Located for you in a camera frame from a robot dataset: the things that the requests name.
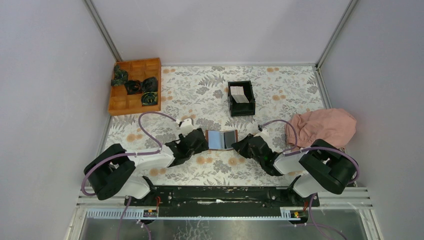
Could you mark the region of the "brown leather card holder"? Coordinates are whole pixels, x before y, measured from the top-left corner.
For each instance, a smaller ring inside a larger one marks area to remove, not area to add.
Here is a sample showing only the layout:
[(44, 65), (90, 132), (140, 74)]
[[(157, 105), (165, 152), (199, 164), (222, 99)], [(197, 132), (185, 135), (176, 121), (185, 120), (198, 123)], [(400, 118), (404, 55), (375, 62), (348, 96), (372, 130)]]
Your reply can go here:
[(236, 140), (238, 142), (238, 131), (227, 130), (227, 131), (217, 131), (217, 130), (206, 130), (206, 140), (208, 142), (208, 148), (212, 151), (230, 151), (234, 148), (225, 149), (224, 147), (224, 132), (236, 131)]

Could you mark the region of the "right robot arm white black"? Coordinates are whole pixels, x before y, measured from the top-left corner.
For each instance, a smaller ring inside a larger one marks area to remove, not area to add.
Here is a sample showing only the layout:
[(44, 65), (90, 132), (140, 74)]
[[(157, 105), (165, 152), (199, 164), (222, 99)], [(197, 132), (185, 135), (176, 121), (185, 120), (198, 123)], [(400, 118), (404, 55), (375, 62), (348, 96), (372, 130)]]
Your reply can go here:
[(315, 193), (340, 195), (358, 176), (358, 163), (323, 139), (315, 140), (309, 147), (282, 153), (273, 151), (260, 135), (249, 134), (231, 146), (244, 158), (258, 162), (270, 176), (301, 172), (286, 193), (293, 206), (301, 205)]

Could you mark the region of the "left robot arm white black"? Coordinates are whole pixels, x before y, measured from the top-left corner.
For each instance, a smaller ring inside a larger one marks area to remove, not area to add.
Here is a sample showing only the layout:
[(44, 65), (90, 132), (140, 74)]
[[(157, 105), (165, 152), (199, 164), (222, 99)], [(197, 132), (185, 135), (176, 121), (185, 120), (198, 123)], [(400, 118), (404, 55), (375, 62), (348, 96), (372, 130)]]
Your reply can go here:
[(165, 143), (158, 150), (127, 152), (121, 144), (115, 143), (85, 167), (81, 190), (89, 196), (85, 183), (90, 183), (93, 195), (100, 201), (122, 194), (136, 198), (142, 205), (148, 206), (155, 200), (154, 186), (147, 177), (137, 177), (136, 171), (179, 166), (193, 155), (208, 149), (208, 142), (201, 128), (194, 129), (187, 135), (180, 134), (177, 140)]

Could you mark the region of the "black card box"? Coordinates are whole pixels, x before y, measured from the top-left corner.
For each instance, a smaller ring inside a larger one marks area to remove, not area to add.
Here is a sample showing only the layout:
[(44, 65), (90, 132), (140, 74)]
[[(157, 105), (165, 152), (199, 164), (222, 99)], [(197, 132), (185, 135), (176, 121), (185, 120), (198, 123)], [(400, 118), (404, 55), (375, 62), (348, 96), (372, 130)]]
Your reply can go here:
[(256, 99), (252, 82), (250, 80), (230, 81), (227, 84), (230, 116), (254, 116), (256, 113)]

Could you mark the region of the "stack of credit cards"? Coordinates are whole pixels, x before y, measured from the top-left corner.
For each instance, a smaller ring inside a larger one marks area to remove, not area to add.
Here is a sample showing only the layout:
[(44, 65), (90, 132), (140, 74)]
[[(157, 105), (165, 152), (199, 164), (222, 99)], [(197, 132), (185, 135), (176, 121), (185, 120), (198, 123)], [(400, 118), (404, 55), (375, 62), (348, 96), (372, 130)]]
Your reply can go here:
[(250, 101), (245, 95), (243, 86), (230, 86), (230, 94), (237, 104), (248, 104)]

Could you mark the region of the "floral patterned table mat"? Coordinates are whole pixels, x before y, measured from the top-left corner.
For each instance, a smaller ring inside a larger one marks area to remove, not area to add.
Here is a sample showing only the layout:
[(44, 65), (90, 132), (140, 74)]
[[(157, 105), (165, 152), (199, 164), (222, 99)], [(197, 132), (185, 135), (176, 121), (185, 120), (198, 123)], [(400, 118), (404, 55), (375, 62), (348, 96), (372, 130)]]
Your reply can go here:
[[(228, 82), (251, 81), (255, 115), (231, 117)], [(112, 117), (105, 148), (120, 143), (127, 151), (157, 147), (176, 140), (172, 119), (191, 118), (203, 130), (237, 130), (239, 138), (258, 132), (267, 123), (270, 147), (287, 148), (285, 121), (294, 114), (326, 107), (322, 83), (313, 66), (166, 66), (161, 74), (161, 114)], [(208, 150), (171, 168), (138, 173), (155, 185), (285, 187), (295, 173), (270, 176), (252, 159), (233, 150)]]

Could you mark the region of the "green black rolled sock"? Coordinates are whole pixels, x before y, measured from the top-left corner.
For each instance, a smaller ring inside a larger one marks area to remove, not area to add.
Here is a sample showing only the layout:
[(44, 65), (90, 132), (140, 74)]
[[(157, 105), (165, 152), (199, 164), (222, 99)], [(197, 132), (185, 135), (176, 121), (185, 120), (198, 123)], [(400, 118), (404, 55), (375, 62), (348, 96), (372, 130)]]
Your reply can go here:
[(158, 92), (144, 92), (140, 101), (142, 106), (155, 106), (158, 104)]

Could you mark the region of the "black rolled sock right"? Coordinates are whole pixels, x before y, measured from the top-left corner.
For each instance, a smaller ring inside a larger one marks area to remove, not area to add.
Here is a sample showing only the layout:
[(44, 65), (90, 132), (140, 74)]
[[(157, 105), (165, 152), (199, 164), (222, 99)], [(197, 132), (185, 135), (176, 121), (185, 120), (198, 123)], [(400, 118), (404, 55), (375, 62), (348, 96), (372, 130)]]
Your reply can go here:
[(158, 92), (158, 79), (155, 76), (148, 77), (141, 82), (141, 90), (143, 93)]

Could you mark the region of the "orange wooden compartment tray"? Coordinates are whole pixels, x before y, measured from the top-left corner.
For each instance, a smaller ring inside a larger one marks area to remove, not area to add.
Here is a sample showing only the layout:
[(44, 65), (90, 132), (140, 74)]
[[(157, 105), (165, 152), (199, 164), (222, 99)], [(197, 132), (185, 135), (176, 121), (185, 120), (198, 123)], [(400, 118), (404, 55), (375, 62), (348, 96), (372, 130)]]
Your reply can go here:
[(116, 62), (108, 112), (111, 116), (161, 110), (160, 58)]

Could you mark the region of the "pink crumpled cloth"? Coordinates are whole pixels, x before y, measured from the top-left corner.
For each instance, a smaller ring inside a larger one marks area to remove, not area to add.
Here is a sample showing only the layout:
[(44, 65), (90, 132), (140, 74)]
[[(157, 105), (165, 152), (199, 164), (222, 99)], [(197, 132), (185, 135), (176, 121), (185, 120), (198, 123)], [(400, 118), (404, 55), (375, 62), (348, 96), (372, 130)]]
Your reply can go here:
[(286, 144), (297, 148), (322, 139), (336, 148), (345, 147), (356, 133), (357, 120), (342, 108), (296, 113), (285, 125)]

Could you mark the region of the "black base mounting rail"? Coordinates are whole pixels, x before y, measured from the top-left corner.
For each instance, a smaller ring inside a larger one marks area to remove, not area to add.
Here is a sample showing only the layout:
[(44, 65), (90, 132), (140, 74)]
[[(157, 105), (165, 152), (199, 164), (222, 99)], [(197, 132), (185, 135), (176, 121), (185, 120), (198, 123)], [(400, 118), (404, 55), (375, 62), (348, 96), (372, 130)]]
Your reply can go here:
[(159, 217), (281, 217), (282, 208), (319, 207), (317, 196), (301, 197), (293, 189), (269, 186), (157, 186), (131, 207), (153, 207)]

